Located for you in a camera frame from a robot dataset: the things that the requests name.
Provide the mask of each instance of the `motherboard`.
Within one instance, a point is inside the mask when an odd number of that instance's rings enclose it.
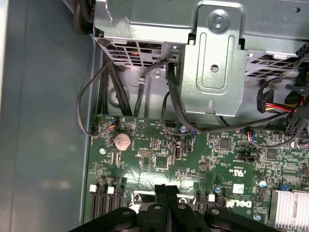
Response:
[[[185,129],[173,121],[166,125],[175,132]],[[286,194],[291,202],[299,195],[299,203],[309,203],[309,150],[290,145],[260,149],[248,140],[250,133],[259,144],[281,143],[283,132],[246,129],[176,136],[159,120],[94,115],[92,131],[107,127],[105,134],[91,138],[84,222],[122,206],[138,212],[143,203],[155,201],[154,186],[165,184],[176,185],[179,202],[191,203],[201,213],[227,207],[283,231],[308,230],[305,208],[304,213],[298,209],[303,222],[295,227],[292,222],[282,225],[289,215],[278,212]]]

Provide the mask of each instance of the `green circuit board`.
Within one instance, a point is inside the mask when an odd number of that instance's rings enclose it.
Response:
[[[200,194],[224,196],[226,207],[250,219],[259,215],[264,224],[269,224],[272,189],[284,185],[302,190],[309,186],[307,149],[259,149],[249,144],[244,130],[174,136],[163,130],[159,120],[124,116],[95,115],[92,129],[106,128],[115,120],[117,126],[91,139],[84,222],[101,210],[94,208],[91,185],[114,182],[125,186],[123,200],[118,203],[121,206],[132,206],[133,191],[152,191],[156,184],[177,185],[188,201],[195,199],[198,203]],[[168,122],[168,126],[179,131],[181,124]],[[119,151],[114,144],[121,133],[130,137],[131,145],[125,151]],[[276,144],[285,139],[280,131],[254,133],[259,144]]]

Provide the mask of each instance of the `yellow wire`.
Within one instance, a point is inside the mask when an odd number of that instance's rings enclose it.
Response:
[[[286,105],[286,106],[288,106],[288,107],[295,107],[295,106],[297,106],[297,104],[293,104],[293,105],[290,105],[290,104],[284,104],[284,105]]]

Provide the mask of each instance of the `white label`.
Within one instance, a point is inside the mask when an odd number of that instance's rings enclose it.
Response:
[[[216,200],[215,200],[215,195],[214,194],[209,194],[208,195],[208,201],[209,202],[215,202]]]
[[[243,194],[244,189],[244,184],[233,184],[233,193]]]
[[[239,169],[230,169],[230,173],[233,173],[234,176],[243,177],[246,174],[246,170],[239,170]]]
[[[114,194],[114,187],[108,187],[107,188],[107,194]]]
[[[96,192],[97,186],[96,185],[90,185],[89,192]]]
[[[252,202],[248,201],[239,201],[239,200],[230,200],[226,203],[227,208],[233,208],[233,207],[247,207],[251,208],[252,207]]]

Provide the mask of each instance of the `heatsink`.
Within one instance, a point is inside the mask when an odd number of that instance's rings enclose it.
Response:
[[[309,193],[272,192],[269,222],[277,229],[309,230]]]

